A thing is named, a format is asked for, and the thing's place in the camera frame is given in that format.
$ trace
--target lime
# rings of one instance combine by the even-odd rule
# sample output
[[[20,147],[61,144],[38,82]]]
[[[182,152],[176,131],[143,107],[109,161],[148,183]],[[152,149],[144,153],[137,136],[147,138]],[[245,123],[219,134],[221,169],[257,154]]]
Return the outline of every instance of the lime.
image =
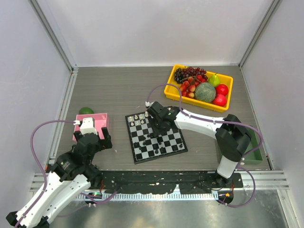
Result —
[[[80,115],[85,115],[85,114],[94,114],[94,111],[91,108],[88,107],[83,107],[79,110]]]

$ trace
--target pink box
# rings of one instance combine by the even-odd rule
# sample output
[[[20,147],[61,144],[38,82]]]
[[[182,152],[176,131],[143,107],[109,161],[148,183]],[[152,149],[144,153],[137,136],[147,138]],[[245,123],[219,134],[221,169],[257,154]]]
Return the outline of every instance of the pink box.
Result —
[[[97,114],[85,114],[85,115],[77,115],[76,120],[82,121],[84,118],[92,117],[95,120],[95,128],[98,131],[98,135],[100,139],[104,139],[104,134],[101,131],[102,127],[107,127],[109,131],[110,119],[108,117],[108,113],[97,113]],[[74,132],[80,131],[80,127],[75,125]]]

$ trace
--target green fruit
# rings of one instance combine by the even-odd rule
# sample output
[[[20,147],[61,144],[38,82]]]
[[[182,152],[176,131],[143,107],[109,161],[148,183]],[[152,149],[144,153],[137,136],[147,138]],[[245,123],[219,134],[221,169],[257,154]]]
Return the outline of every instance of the green fruit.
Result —
[[[79,110],[80,115],[85,115],[85,114],[94,114],[94,111],[91,108],[88,107],[83,107]]]
[[[217,87],[220,84],[219,76],[217,76],[217,74],[212,75],[208,82],[213,85],[213,87]]]
[[[194,92],[195,99],[210,103],[216,95],[215,88],[208,82],[199,84]]]

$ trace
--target gray floor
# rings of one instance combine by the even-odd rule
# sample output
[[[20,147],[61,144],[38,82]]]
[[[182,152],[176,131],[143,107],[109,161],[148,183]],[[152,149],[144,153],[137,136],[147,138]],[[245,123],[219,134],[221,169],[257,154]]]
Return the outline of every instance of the gray floor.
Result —
[[[236,191],[233,204],[241,204],[251,191]],[[69,204],[61,215],[83,202]],[[216,201],[109,202],[56,218],[50,228],[285,228],[288,227],[277,192],[257,191],[245,207],[234,209]]]
[[[244,80],[237,66],[206,66],[204,69],[234,78],[230,108],[224,113],[184,104],[183,108],[198,114],[225,117],[236,115],[243,123],[256,126]],[[93,164],[109,170],[215,170],[219,164],[215,140],[208,136],[183,131],[189,151],[171,157],[134,164],[125,115],[145,111],[144,102],[155,86],[166,83],[172,67],[88,67],[80,68],[67,113],[67,120],[74,120],[81,107],[91,107],[95,113],[108,113],[113,149],[95,155]],[[151,101],[162,105],[178,106],[177,101],[167,99],[159,88]],[[73,125],[65,124],[58,155],[73,145]],[[259,165],[246,165],[251,170],[269,169],[264,151],[264,161]]]

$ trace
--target white wall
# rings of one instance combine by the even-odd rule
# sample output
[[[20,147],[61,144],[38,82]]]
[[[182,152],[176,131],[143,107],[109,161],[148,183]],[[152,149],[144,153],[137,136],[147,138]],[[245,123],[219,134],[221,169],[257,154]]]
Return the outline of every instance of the white wall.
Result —
[[[0,227],[27,201],[34,173],[29,139],[40,123],[57,117],[69,72],[28,1],[0,7]],[[34,140],[44,162],[54,126]]]
[[[304,211],[304,1],[282,1],[244,66],[270,158]]]
[[[238,64],[271,0],[47,2],[77,65],[95,67]]]

